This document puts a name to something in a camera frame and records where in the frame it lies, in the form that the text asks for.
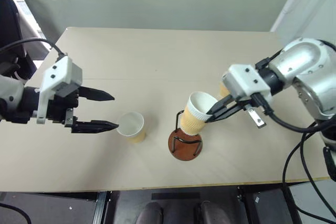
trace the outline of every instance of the black wire cup stand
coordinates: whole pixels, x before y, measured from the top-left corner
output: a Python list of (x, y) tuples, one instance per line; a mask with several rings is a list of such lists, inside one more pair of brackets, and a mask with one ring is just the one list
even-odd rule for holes
[(189, 136), (178, 128), (178, 120), (184, 110), (176, 115), (175, 130), (170, 134), (168, 139), (168, 147), (170, 153), (177, 159), (182, 161), (189, 161), (196, 158), (203, 147), (201, 136)]

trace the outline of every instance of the cup rim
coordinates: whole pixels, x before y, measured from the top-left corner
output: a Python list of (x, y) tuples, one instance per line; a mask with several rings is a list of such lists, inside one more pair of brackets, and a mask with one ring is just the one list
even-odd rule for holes
[(192, 92), (191, 94), (190, 94), (190, 96), (189, 96), (189, 101), (190, 101), (190, 105), (199, 113), (199, 114), (201, 114), (201, 115), (203, 115), (203, 116), (211, 116), (211, 115), (209, 115), (209, 114), (206, 114), (206, 113), (203, 113), (202, 111), (200, 111), (198, 108), (196, 108), (195, 107), (195, 105), (192, 103), (192, 101), (191, 101), (191, 96), (193, 95), (193, 94), (196, 94), (196, 93), (202, 93), (202, 94), (205, 94), (205, 95), (207, 95), (208, 97), (211, 97), (215, 102), (214, 102), (214, 104), (216, 103), (216, 102), (218, 102), (218, 100), (215, 98), (215, 97), (213, 97), (212, 95), (210, 95), (209, 93), (207, 93), (207, 92), (203, 92), (203, 91), (194, 91), (194, 92)]
[(137, 112), (137, 111), (126, 112), (126, 113), (122, 114), (122, 115), (117, 119), (117, 124), (120, 124), (120, 120), (121, 120), (124, 116), (126, 116), (126, 115), (128, 115), (128, 114), (137, 114), (137, 115), (139, 115), (139, 116), (141, 117), (141, 119), (142, 119), (142, 123), (141, 123), (141, 127), (140, 127), (140, 129), (139, 129), (137, 132), (135, 132), (135, 133), (133, 133), (133, 134), (130, 134), (130, 135), (126, 135), (126, 134), (121, 133), (119, 128), (117, 128), (117, 131), (118, 131), (118, 133), (119, 133), (120, 135), (125, 136), (125, 137), (133, 137), (133, 136), (137, 136), (137, 135), (142, 131), (142, 129), (143, 129), (143, 127), (144, 127), (144, 124), (145, 124), (145, 119), (144, 119), (144, 117), (143, 117), (143, 115), (142, 115), (141, 113), (139, 113), (139, 112)]

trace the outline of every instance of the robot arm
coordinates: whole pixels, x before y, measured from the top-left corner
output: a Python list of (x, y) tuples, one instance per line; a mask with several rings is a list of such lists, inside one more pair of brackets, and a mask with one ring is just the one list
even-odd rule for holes
[(230, 66), (222, 77), (230, 95), (208, 111), (212, 116), (207, 123), (246, 110), (257, 126), (263, 127), (266, 123), (253, 109), (258, 106), (263, 106), (264, 113), (277, 121), (269, 106), (272, 96), (293, 86), (318, 124), (314, 130), (321, 129), (326, 144), (323, 152), (327, 168), (330, 176), (336, 180), (336, 47), (326, 41), (299, 38), (271, 58), (258, 62), (255, 67)]
[(0, 120), (27, 123), (31, 117), (37, 117), (37, 123), (44, 124), (49, 119), (70, 127), (72, 133), (99, 133), (117, 128), (117, 124), (107, 121), (77, 121), (73, 109), (78, 106), (78, 97), (114, 100), (104, 91), (81, 84), (82, 70), (68, 56), (45, 71), (40, 89), (24, 87), (21, 81), (0, 75)]

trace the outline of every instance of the wooden coaster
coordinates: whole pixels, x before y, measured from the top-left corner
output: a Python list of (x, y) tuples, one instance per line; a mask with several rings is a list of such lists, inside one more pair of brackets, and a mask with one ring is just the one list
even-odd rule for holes
[(175, 140), (175, 151), (174, 153), (172, 152), (173, 149), (173, 140), (174, 137), (180, 137), (185, 141), (195, 141), (195, 140), (202, 140), (200, 135), (195, 135), (195, 136), (189, 136), (185, 134), (180, 128), (177, 129), (177, 132), (173, 131), (168, 139), (168, 148), (170, 153), (177, 159), (182, 160), (182, 161), (189, 161), (193, 160), (195, 157), (197, 157), (202, 150), (202, 147), (197, 151), (195, 154), (195, 151), (197, 150), (197, 147), (199, 143), (194, 143), (194, 144), (186, 144), (182, 143), (179, 140)]

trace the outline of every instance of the beige table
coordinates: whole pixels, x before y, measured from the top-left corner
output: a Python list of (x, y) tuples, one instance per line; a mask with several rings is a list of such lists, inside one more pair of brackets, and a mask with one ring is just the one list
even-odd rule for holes
[[(117, 131), (71, 134), (60, 124), (0, 123), (0, 191), (83, 191), (273, 183), (300, 134), (276, 125), (257, 129), (249, 115), (209, 124), (196, 159), (183, 162), (168, 150), (176, 113), (193, 91), (218, 95), (218, 82), (233, 63), (256, 63), (280, 48), (275, 34), (229, 31), (68, 28), (58, 46), (83, 69), (83, 85), (103, 89), (115, 101), (80, 100), (81, 121), (115, 122), (124, 112), (145, 117), (147, 136), (131, 144)], [(52, 51), (28, 83), (39, 86), (56, 59)], [(294, 89), (275, 96), (282, 119), (307, 126), (312, 118)], [(327, 177), (323, 142), (305, 145), (311, 173)], [(288, 179), (306, 178), (298, 155)]]

